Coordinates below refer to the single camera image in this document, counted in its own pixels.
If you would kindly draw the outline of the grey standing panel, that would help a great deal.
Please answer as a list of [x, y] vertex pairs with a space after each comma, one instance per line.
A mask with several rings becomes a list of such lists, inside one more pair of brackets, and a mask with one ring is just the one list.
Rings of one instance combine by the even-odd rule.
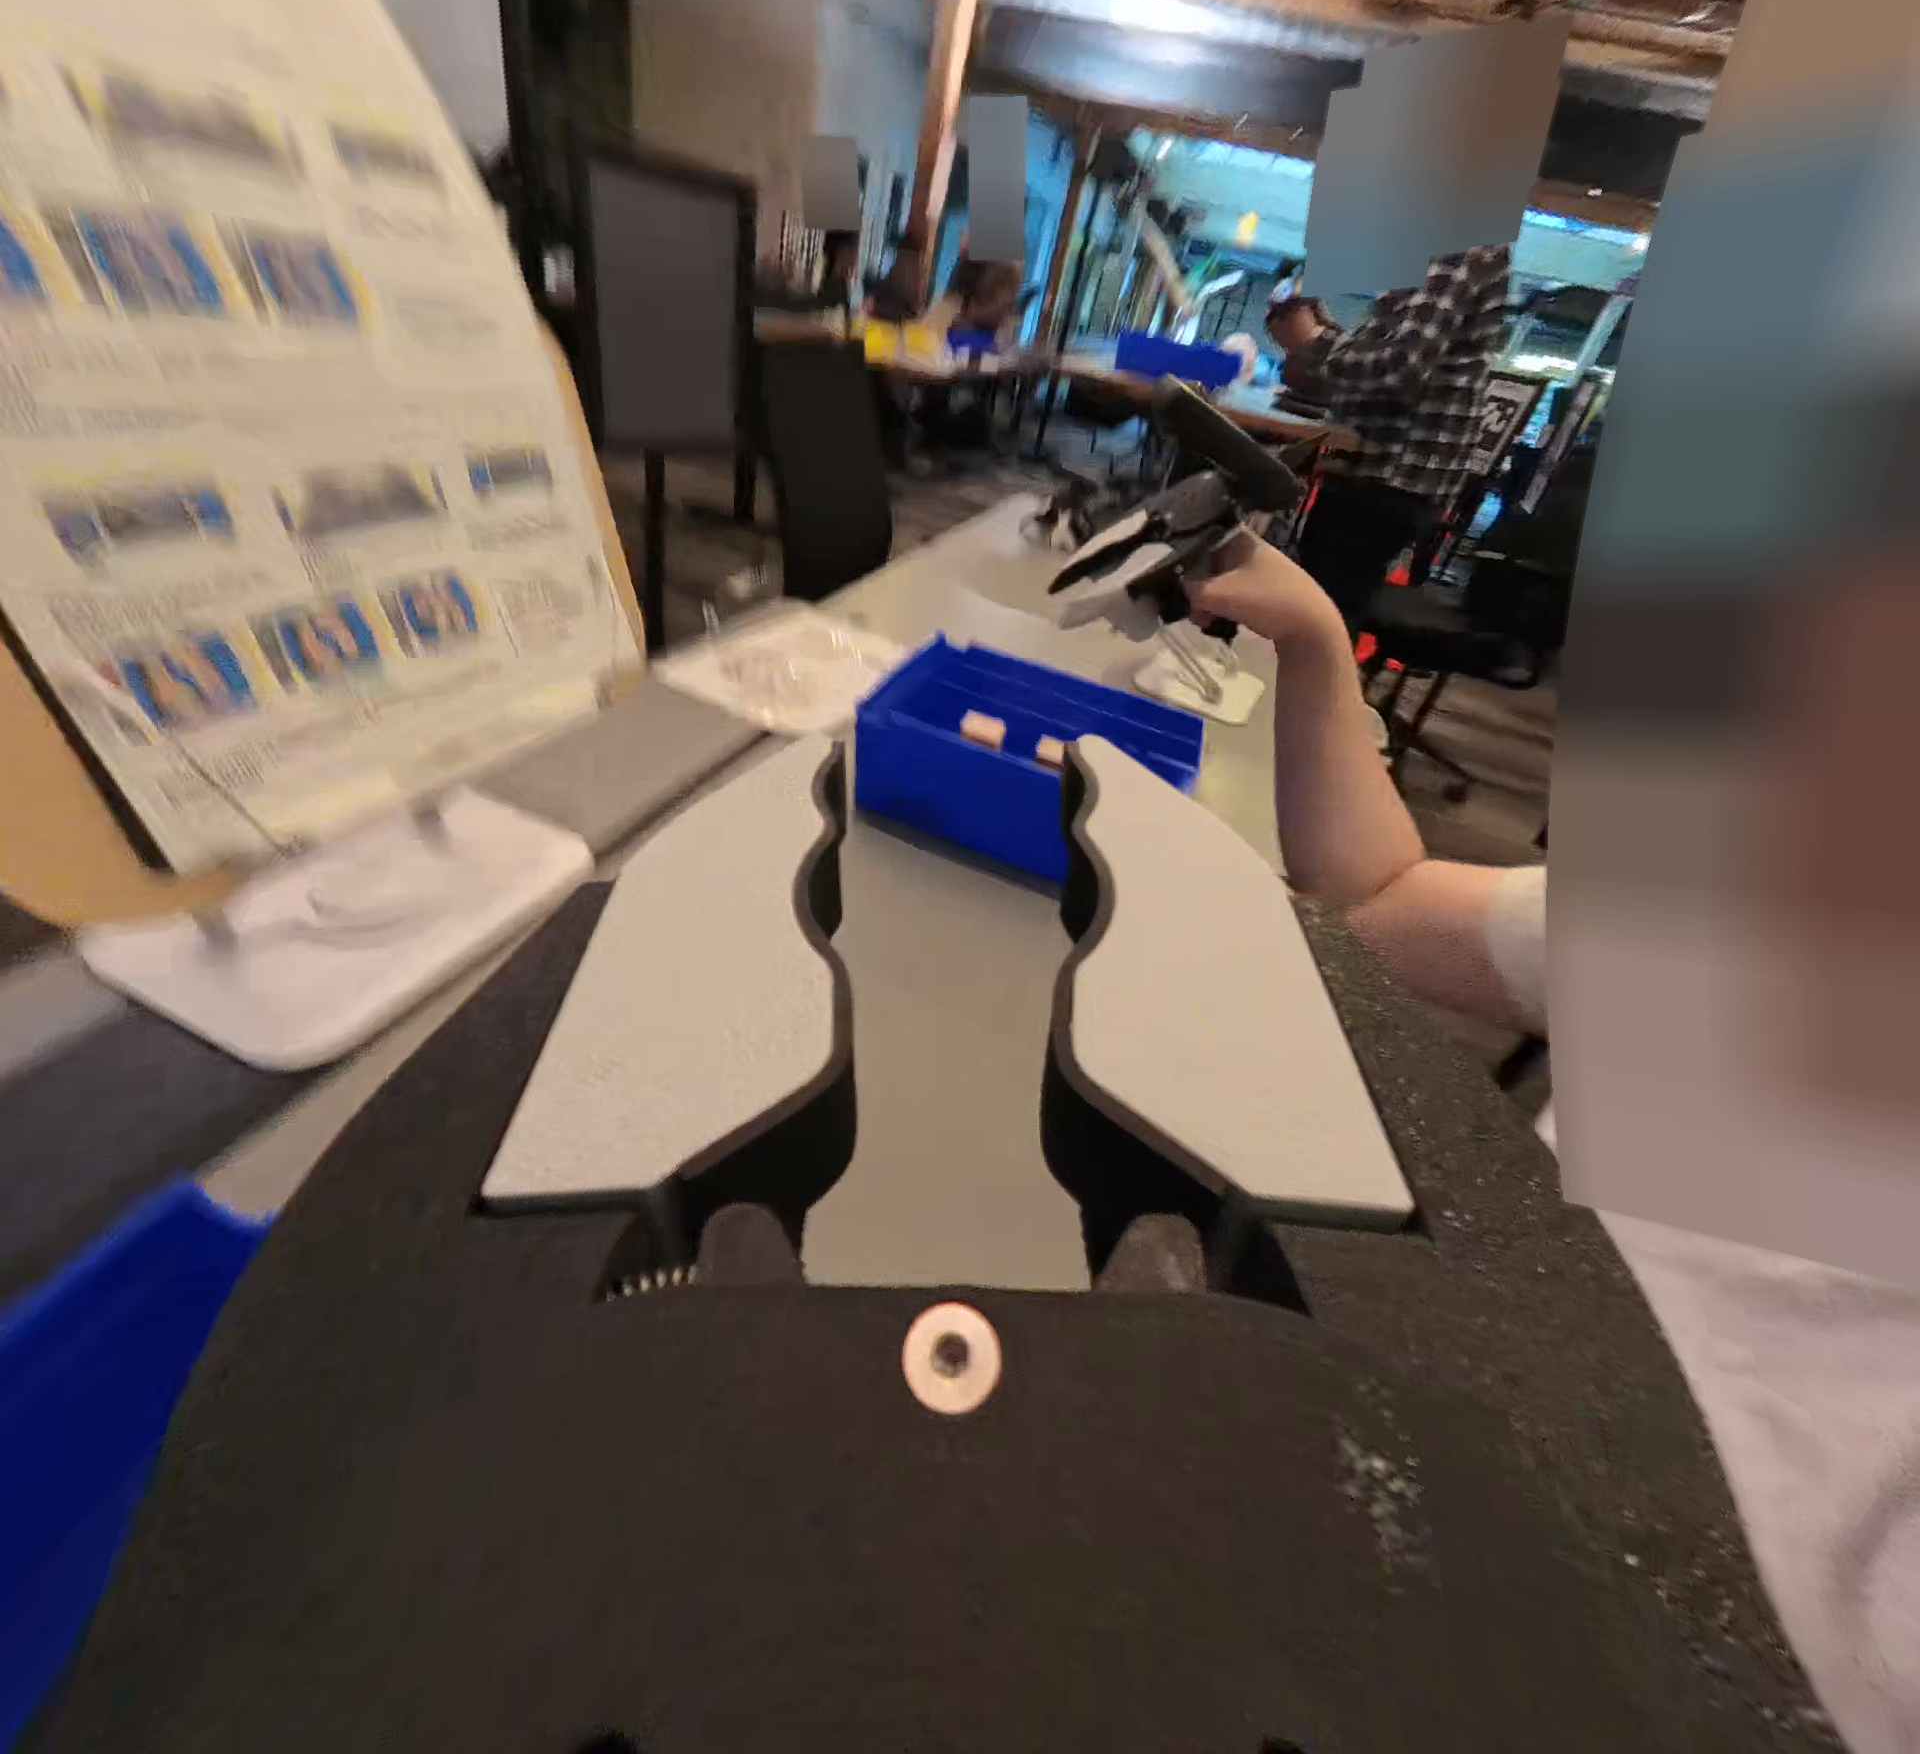
[[629, 141], [565, 154], [583, 406], [592, 443], [640, 470], [637, 598], [666, 639], [666, 467], [734, 457], [746, 433], [755, 190]]

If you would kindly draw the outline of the small white stand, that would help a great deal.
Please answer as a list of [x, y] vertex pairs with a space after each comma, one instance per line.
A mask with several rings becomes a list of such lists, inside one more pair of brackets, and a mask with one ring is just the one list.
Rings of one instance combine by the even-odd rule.
[[1235, 728], [1251, 722], [1265, 693], [1258, 673], [1241, 661], [1231, 639], [1184, 623], [1169, 624], [1147, 643], [1132, 686], [1169, 708]]

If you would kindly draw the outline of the person's right hand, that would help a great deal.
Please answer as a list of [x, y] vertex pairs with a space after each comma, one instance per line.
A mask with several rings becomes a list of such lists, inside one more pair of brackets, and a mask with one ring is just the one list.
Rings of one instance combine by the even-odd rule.
[[1283, 670], [1354, 660], [1354, 643], [1327, 592], [1245, 527], [1208, 551], [1183, 587], [1189, 619], [1235, 623], [1266, 643]]

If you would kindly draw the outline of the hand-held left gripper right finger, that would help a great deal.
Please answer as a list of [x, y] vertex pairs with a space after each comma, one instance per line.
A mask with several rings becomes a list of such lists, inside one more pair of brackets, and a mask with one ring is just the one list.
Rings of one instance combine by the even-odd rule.
[[1282, 1230], [1414, 1230], [1404, 1167], [1278, 873], [1095, 735], [1065, 752], [1062, 827], [1050, 1175], [1090, 1281], [1141, 1220], [1184, 1230], [1203, 1281], [1290, 1281]]

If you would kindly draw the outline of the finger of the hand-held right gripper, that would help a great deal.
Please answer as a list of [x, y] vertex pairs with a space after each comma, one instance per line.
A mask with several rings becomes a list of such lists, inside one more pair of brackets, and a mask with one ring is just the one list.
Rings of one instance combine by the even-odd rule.
[[1131, 510], [1082, 542], [1045, 584], [1048, 592], [1070, 592], [1110, 576], [1120, 567], [1147, 557], [1147, 562], [1181, 556], [1201, 530], [1181, 524], [1171, 510]]
[[1095, 579], [1055, 579], [1053, 608], [1062, 633], [1105, 628], [1109, 633], [1159, 633], [1164, 626], [1167, 576], [1114, 571]]

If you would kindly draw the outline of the black office chair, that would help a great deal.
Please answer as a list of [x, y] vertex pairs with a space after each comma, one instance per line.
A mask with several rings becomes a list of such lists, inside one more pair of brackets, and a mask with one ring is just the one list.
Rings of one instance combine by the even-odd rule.
[[892, 554], [889, 465], [864, 356], [830, 337], [763, 342], [758, 420], [778, 524], [778, 589], [822, 606]]
[[1471, 770], [1426, 735], [1449, 683], [1537, 686], [1564, 638], [1569, 556], [1542, 515], [1538, 446], [1511, 450], [1493, 493], [1498, 510], [1468, 537], [1461, 566], [1438, 562], [1418, 586], [1384, 587], [1371, 606], [1371, 655], [1360, 665], [1367, 708], [1381, 717], [1387, 775], [1411, 759], [1443, 780], [1443, 802], [1465, 802]]

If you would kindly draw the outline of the white sign stand base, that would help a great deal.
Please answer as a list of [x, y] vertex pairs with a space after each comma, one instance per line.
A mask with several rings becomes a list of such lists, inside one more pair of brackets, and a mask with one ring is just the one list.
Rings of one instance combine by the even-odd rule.
[[322, 1068], [588, 878], [583, 839], [481, 792], [397, 811], [201, 911], [78, 932], [85, 974], [251, 1071]]

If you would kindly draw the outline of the blue plastic bin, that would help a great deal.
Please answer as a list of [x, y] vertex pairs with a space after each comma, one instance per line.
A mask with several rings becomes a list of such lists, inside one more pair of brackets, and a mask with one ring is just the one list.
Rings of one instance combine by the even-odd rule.
[[1, 1749], [83, 1640], [181, 1390], [270, 1227], [176, 1180], [4, 1304]]
[[[1003, 718], [1001, 749], [958, 733], [964, 710]], [[1114, 742], [1183, 794], [1194, 789], [1204, 745], [1204, 725], [1191, 713], [934, 634], [855, 713], [855, 806], [996, 869], [1058, 885], [1067, 873], [1062, 770], [1031, 762], [1040, 733]]]
[[1251, 374], [1258, 354], [1248, 354], [1243, 336], [1231, 336], [1230, 347], [1216, 342], [1194, 342], [1157, 336], [1157, 332], [1122, 331], [1115, 342], [1114, 368], [1119, 374], [1137, 378], [1183, 378], [1203, 391], [1223, 391]]

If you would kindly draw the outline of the instruction poster board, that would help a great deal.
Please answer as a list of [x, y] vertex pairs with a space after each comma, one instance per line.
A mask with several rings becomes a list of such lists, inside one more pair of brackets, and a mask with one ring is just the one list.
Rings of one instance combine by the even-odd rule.
[[191, 911], [642, 670], [573, 378], [382, 0], [3, 0], [3, 900]]

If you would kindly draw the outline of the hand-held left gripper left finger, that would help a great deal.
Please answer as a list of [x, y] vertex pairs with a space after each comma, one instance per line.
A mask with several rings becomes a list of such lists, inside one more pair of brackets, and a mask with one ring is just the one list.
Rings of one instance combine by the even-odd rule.
[[681, 1281], [708, 1222], [805, 1217], [855, 1141], [847, 747], [788, 742], [634, 849], [479, 1182], [481, 1214], [624, 1214], [612, 1281]]

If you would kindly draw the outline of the person's right forearm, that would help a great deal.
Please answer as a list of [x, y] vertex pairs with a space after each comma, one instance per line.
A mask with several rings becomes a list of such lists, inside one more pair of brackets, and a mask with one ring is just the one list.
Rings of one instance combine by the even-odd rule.
[[1371, 739], [1354, 655], [1305, 623], [1275, 638], [1275, 811], [1285, 878], [1342, 911], [1414, 999], [1547, 1032], [1545, 869], [1426, 853]]

